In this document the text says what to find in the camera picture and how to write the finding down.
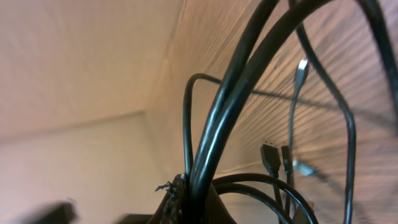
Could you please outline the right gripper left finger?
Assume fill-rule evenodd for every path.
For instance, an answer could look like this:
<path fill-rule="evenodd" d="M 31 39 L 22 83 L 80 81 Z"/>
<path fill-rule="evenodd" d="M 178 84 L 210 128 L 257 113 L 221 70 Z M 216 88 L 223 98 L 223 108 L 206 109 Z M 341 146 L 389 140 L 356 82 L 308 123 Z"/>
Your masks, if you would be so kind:
<path fill-rule="evenodd" d="M 147 224 L 184 223 L 184 206 L 187 201 L 187 183 L 185 174 L 177 174 L 173 181 L 156 188 L 156 192 L 165 190 L 165 196 Z"/>

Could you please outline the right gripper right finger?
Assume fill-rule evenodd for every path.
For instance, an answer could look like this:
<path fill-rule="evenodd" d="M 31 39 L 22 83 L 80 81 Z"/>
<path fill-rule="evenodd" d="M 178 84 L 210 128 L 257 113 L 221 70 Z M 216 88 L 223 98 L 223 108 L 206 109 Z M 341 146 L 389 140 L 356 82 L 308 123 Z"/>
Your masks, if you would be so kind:
<path fill-rule="evenodd" d="M 203 224 L 236 224 L 213 184 L 210 185 L 206 196 L 201 222 Z"/>

